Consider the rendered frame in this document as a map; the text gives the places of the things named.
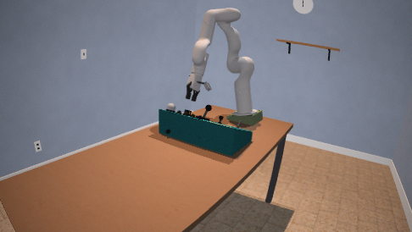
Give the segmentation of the teal control panel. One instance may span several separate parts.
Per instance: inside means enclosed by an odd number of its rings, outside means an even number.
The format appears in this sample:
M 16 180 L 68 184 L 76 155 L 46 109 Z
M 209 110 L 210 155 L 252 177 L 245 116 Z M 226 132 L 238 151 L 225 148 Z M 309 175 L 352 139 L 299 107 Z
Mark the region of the teal control panel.
M 159 133 L 229 156 L 252 140 L 252 131 L 239 128 L 241 120 L 237 128 L 222 124 L 223 116 L 219 116 L 218 123 L 209 121 L 205 116 L 212 107 L 207 105 L 205 109 L 203 117 L 195 117 L 186 109 L 176 113 L 175 104 L 168 104 L 166 110 L 159 109 Z

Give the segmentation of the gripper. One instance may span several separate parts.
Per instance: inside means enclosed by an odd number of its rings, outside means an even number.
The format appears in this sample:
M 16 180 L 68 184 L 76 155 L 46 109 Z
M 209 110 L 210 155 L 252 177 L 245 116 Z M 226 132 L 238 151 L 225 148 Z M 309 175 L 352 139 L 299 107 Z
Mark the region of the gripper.
M 202 76 L 198 74 L 191 74 L 189 80 L 187 82 L 187 95 L 186 99 L 191 98 L 191 92 L 193 91 L 192 101 L 196 102 L 197 95 L 200 92 L 201 84 L 197 83 L 197 81 L 202 82 Z

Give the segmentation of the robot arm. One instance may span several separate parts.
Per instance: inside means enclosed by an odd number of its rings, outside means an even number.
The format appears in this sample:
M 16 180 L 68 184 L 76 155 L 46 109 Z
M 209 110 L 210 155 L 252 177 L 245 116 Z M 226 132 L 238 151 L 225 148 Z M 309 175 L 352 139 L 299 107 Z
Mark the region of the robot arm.
M 250 79 L 254 71 L 254 63 L 251 58 L 238 57 L 241 48 L 241 39 L 238 31 L 231 26 L 231 22 L 237 21 L 240 18 L 241 13 L 235 8 L 211 9 L 206 12 L 203 18 L 199 40 L 196 42 L 192 53 L 192 61 L 197 65 L 193 64 L 191 72 L 201 76 L 204 75 L 209 58 L 206 49 L 212 42 L 214 27 L 217 22 L 218 26 L 225 32 L 228 41 L 227 68 L 233 74 L 240 73 L 238 79 L 234 83 L 234 86 L 236 86 L 235 95 L 237 110 L 232 114 L 236 116 L 257 113 L 255 112 L 257 110 L 254 110 L 252 107 L 250 90 Z M 232 21 L 228 19 L 231 19 Z

